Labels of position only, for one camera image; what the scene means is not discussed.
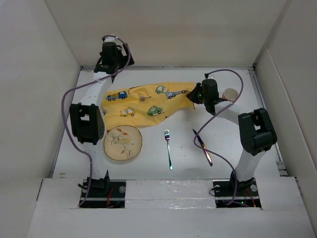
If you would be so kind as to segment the yellow vehicle print cloth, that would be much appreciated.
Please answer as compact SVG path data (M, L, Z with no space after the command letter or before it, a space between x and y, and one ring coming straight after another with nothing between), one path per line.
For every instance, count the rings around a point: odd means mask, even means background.
M163 82L108 91L102 100L109 131L121 125L155 126L181 109L193 109L187 98L194 82Z

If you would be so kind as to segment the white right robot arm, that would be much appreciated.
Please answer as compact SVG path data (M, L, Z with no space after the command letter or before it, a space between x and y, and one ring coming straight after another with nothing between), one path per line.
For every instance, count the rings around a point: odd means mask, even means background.
M247 189L246 182L254 177L255 170L266 151L277 142L277 135L268 111L264 108L247 109L219 97L217 82L205 79L197 83L187 95L195 104L203 104L206 111L239 126L243 151L229 183L230 192L241 195Z

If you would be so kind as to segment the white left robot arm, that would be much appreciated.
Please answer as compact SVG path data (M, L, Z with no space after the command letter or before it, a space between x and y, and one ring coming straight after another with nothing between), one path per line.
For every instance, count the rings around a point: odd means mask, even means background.
M126 43L108 35L103 38L100 58L94 69L93 81L87 84L87 92L76 104L69 107L71 131L80 144L77 149L88 156L92 179L102 179L106 174L101 142L106 134L102 101L118 73L134 64Z

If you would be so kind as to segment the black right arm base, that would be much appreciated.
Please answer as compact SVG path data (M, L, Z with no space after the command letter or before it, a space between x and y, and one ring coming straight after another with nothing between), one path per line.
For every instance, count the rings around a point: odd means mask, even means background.
M229 179L214 179L209 194L215 198L216 208L261 208L255 178L238 181L234 172Z

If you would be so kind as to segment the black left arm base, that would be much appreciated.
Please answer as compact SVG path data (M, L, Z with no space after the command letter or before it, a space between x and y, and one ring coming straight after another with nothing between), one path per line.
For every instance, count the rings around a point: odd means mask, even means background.
M91 179L90 177L78 184L81 188L79 200L80 208L125 208L126 181L110 179L108 171L104 178Z

